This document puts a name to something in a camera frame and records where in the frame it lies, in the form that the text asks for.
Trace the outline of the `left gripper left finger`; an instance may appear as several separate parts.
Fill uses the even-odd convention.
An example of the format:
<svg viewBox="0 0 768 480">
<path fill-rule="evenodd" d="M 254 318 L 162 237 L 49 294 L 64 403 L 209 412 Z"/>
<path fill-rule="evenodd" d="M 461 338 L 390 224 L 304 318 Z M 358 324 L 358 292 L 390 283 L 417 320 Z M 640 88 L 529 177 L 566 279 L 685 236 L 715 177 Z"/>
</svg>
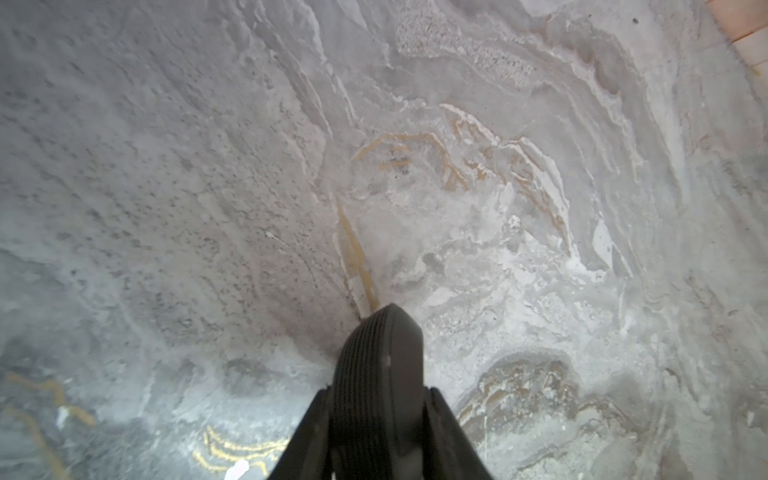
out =
<svg viewBox="0 0 768 480">
<path fill-rule="evenodd" d="M 269 480 L 329 480 L 330 392 L 321 389 L 312 400 Z"/>
</svg>

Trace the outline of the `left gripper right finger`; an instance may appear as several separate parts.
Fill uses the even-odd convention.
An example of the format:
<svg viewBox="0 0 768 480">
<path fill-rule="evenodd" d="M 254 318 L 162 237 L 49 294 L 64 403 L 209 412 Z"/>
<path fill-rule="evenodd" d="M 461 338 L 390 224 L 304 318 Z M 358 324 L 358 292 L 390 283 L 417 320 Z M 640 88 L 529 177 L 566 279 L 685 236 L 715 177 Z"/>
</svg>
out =
<svg viewBox="0 0 768 480">
<path fill-rule="evenodd" d="M 492 479 L 437 388 L 425 389 L 423 417 L 424 479 Z"/>
</svg>

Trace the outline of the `black mouse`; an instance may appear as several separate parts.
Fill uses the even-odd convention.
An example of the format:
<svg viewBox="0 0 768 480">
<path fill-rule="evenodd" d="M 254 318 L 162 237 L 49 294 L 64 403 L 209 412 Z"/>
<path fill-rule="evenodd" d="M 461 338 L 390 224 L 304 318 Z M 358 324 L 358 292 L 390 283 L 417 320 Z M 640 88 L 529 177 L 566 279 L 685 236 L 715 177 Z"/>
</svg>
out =
<svg viewBox="0 0 768 480">
<path fill-rule="evenodd" d="M 347 338 L 331 387 L 330 456 L 338 479 L 423 477 L 424 341 L 399 306 Z"/>
</svg>

